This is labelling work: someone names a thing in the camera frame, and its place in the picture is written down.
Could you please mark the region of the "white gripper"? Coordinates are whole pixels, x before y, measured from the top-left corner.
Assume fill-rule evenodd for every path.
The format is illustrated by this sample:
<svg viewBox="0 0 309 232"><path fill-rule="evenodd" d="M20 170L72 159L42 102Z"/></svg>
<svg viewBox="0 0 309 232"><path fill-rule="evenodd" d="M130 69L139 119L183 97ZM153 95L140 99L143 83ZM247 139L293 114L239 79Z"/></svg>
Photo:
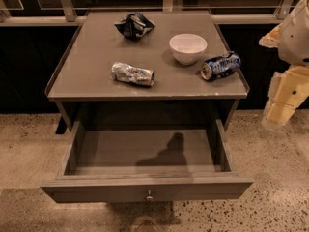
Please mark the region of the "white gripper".
<svg viewBox="0 0 309 232"><path fill-rule="evenodd" d="M275 72L264 111L266 121L284 126L309 97L309 0L299 0L282 24L259 39L259 45L277 48L279 58L289 64Z"/></svg>

